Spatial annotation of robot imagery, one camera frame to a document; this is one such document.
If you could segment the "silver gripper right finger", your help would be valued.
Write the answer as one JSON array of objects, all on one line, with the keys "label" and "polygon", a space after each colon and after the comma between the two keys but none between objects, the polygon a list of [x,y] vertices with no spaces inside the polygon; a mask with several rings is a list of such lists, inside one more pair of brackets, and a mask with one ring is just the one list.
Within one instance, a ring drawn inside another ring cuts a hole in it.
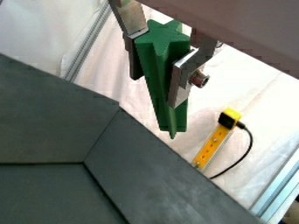
[{"label": "silver gripper right finger", "polygon": [[167,102],[176,109],[190,97],[192,86],[203,88],[210,76],[203,73],[204,64],[212,58],[218,40],[196,28],[191,29],[191,50],[172,63],[172,78]]}]

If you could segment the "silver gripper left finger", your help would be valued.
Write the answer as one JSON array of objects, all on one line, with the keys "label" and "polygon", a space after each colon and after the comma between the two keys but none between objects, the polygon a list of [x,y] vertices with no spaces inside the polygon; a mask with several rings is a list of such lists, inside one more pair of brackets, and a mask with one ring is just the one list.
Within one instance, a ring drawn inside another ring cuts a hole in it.
[{"label": "silver gripper left finger", "polygon": [[143,74],[135,39],[148,32],[143,6],[136,0],[108,0],[119,23],[129,61],[129,77],[137,80]]}]

